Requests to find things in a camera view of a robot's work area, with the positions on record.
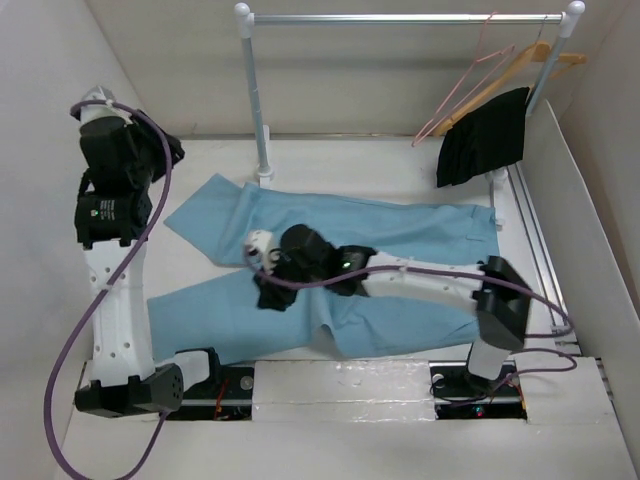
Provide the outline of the light blue trousers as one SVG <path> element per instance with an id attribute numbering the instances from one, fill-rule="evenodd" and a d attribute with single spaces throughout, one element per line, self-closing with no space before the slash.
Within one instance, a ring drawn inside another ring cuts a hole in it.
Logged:
<path id="1" fill-rule="evenodd" d="M 212 348 L 222 363 L 232 364 L 308 347 L 323 330 L 351 358 L 440 349 L 477 337 L 473 315 L 398 297 L 365 299 L 306 289 L 283 312 L 259 309 L 253 275 L 243 267 L 244 240 L 253 230 L 281 235 L 297 224 L 337 246 L 368 246 L 439 264 L 469 265 L 499 251 L 494 212 L 487 207 L 283 193 L 238 186 L 216 175 L 169 216 L 167 225 L 227 273 L 149 300 L 155 357 Z"/>

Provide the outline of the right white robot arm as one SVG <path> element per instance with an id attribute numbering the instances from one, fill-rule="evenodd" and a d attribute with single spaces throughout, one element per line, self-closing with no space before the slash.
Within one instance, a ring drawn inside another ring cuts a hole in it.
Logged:
<path id="1" fill-rule="evenodd" d="M 479 337 L 462 369 L 474 395 L 497 386 L 504 363 L 525 344 L 532 292 L 500 256 L 470 266 L 433 264 L 366 246 L 336 247 L 304 224 L 280 237 L 254 230 L 244 254 L 259 262 L 254 282 L 261 309 L 284 311 L 298 291 L 324 288 L 343 297 L 406 298 L 474 315 Z"/>

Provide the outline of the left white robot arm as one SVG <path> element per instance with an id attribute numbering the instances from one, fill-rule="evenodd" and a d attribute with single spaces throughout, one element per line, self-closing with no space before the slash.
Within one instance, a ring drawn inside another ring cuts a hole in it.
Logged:
<path id="1" fill-rule="evenodd" d="M 148 190 L 184 152 L 141 111 L 122 115 L 94 104 L 75 116 L 87 169 L 74 225 L 91 289 L 103 298 L 90 315 L 93 363 L 87 386 L 75 393 L 76 408 L 106 418 L 175 412 L 191 388 L 208 397 L 223 382 L 212 348 L 183 350 L 162 362 L 153 356 L 143 267 L 157 207 Z"/>

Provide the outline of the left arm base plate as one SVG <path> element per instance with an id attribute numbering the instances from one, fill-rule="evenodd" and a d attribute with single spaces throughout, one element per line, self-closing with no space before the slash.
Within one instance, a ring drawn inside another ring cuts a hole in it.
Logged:
<path id="1" fill-rule="evenodd" d="M 191 387 L 174 414 L 185 421 L 244 421 L 252 416 L 254 367 L 222 367 L 220 380 Z"/>

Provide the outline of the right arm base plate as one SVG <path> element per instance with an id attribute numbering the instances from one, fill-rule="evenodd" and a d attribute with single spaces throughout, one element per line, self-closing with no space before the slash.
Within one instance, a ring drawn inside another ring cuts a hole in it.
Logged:
<path id="1" fill-rule="evenodd" d="M 513 363 L 502 367 L 497 380 L 472 377 L 464 365 L 430 366 L 430 394 L 437 420 L 526 420 L 527 412 Z"/>

